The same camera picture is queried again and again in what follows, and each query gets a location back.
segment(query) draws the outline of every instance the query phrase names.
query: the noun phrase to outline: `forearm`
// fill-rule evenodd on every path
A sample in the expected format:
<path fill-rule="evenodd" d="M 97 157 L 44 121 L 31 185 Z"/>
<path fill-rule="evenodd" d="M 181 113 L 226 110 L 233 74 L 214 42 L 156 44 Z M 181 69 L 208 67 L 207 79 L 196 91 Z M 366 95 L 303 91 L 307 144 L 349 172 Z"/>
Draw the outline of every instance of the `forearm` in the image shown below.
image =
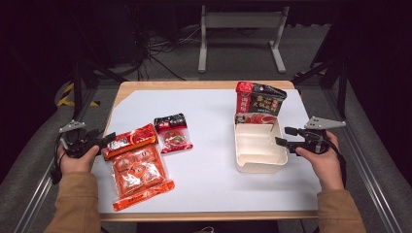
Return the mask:
<path fill-rule="evenodd" d="M 55 207 L 54 218 L 45 232 L 100 232 L 97 181 L 94 175 L 64 175 Z"/>
<path fill-rule="evenodd" d="M 361 214 L 347 190 L 328 190 L 318 194 L 319 228 L 327 232 L 366 232 Z"/>

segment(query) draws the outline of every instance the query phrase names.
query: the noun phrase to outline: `white tabletop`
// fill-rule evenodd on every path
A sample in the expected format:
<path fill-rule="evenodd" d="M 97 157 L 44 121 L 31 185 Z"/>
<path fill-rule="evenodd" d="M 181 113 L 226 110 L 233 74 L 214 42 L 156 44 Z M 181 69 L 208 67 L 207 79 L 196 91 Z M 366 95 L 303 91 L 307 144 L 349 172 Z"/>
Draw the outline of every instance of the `white tabletop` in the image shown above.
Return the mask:
<path fill-rule="evenodd" d="M 279 123 L 282 130 L 285 126 L 301 128 L 308 115 L 297 90 L 286 92 Z M 220 213 L 233 213 L 233 218 L 236 213 L 316 213 L 321 187 L 304 158 L 288 154 L 288 163 L 276 174 L 246 174 L 236 169 L 235 108 L 234 89 L 136 90 L 121 101 L 113 109 L 107 133 L 120 134 L 153 123 L 156 117 L 183 113 L 193 149 L 162 156 L 175 183 L 173 190 L 119 212 L 112 206 L 116 193 L 110 162 L 96 157 L 92 173 L 98 180 L 102 219 L 114 220 L 122 214 L 127 218 L 119 219 L 139 220 L 156 214 L 203 213 L 213 219 Z M 284 138 L 303 140 L 285 134 Z"/>

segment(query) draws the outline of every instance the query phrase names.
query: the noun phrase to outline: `dark background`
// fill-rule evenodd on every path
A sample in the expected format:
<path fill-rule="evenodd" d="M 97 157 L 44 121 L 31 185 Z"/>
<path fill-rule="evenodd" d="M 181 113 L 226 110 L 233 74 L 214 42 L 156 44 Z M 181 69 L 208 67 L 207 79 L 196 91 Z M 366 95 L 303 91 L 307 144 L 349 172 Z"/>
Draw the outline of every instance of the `dark background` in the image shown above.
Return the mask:
<path fill-rule="evenodd" d="M 250 10 L 239 8 L 224 10 Z M 350 11 L 350 20 L 343 20 L 338 33 L 324 42 L 323 54 L 315 60 L 326 61 L 349 48 L 351 85 L 409 183 L 410 8 L 401 1 L 360 2 Z M 294 6 L 287 26 L 333 23 L 338 13 L 333 5 Z M 106 68 L 134 64 L 145 58 L 146 29 L 177 40 L 180 29 L 198 24 L 199 17 L 199 6 L 82 4 L 66 8 L 48 1 L 4 1 L 0 8 L 0 180 L 55 112 L 54 95 L 70 79 L 76 59 L 85 57 Z"/>

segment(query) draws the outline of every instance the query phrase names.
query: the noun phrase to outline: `red food package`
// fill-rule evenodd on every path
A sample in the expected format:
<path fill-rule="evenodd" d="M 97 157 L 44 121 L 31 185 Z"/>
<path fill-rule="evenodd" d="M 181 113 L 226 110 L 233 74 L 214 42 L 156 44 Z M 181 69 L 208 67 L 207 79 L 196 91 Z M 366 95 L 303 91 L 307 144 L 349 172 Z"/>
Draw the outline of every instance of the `red food package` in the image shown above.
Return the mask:
<path fill-rule="evenodd" d="M 156 144 L 129 150 L 111 159 L 118 197 L 115 211 L 123 210 L 174 188 Z"/>
<path fill-rule="evenodd" d="M 154 127 L 163 141 L 162 153 L 193 148 L 183 114 L 155 118 Z"/>
<path fill-rule="evenodd" d="M 273 124 L 288 96 L 284 90 L 250 82 L 239 82 L 236 92 L 236 123 Z"/>
<path fill-rule="evenodd" d="M 102 154 L 105 160 L 109 160 L 118 154 L 151 143 L 157 143 L 157 134 L 155 132 L 155 127 L 150 123 L 141 128 L 119 134 L 116 136 L 115 141 L 108 144 L 107 148 L 102 149 Z"/>

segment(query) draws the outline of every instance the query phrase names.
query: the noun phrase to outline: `white box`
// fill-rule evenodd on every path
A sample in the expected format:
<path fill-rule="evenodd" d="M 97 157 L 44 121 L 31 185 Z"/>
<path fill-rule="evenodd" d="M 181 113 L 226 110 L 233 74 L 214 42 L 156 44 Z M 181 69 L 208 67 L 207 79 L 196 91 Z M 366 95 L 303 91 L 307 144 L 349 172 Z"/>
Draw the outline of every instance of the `white box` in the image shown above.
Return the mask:
<path fill-rule="evenodd" d="M 240 172 L 276 173 L 288 162 L 286 148 L 278 146 L 275 141 L 275 137 L 283 138 L 278 120 L 275 125 L 238 123 L 234 134 Z"/>

